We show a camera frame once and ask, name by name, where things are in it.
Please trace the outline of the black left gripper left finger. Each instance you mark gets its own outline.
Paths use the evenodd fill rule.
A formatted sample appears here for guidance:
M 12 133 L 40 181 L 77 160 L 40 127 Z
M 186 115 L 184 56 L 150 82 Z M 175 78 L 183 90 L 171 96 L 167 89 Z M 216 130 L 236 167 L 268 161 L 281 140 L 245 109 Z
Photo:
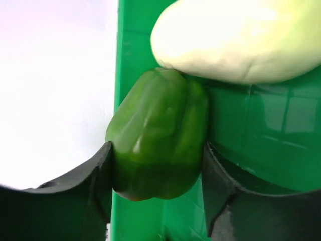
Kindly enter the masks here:
M 106 240 L 112 143 L 38 188 L 1 186 L 1 240 Z

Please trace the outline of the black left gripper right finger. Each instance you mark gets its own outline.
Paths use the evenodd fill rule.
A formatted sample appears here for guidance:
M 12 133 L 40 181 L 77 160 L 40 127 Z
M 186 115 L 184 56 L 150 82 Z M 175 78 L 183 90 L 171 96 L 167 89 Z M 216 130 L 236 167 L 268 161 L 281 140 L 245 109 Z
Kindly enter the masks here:
M 211 240 L 320 240 L 320 190 L 264 181 L 204 145 L 202 188 Z

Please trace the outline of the green bell pepper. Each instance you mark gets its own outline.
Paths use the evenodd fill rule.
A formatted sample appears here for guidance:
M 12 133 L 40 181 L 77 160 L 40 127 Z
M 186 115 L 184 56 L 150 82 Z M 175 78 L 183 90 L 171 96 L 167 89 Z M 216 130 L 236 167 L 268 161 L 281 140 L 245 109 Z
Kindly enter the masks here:
M 198 81 L 172 69 L 145 72 L 106 130 L 115 192 L 133 201 L 186 193 L 201 171 L 208 114 L 209 99 Z

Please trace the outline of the green plastic tray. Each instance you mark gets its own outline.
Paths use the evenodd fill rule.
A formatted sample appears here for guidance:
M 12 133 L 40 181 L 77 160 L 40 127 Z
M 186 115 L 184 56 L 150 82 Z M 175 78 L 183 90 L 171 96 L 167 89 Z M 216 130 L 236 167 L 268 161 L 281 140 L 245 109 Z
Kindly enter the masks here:
M 300 192 L 320 186 L 320 69 L 271 85 L 212 82 L 211 144 L 254 176 Z M 211 240 L 202 176 L 179 198 L 132 202 L 114 194 L 112 240 Z

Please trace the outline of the white radish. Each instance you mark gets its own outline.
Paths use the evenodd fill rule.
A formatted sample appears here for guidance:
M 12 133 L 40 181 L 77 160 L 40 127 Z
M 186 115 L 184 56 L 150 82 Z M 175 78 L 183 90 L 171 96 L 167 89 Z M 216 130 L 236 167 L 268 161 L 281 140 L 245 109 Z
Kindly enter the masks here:
M 320 1 L 175 1 L 150 43 L 160 66 L 192 76 L 286 81 L 320 65 Z

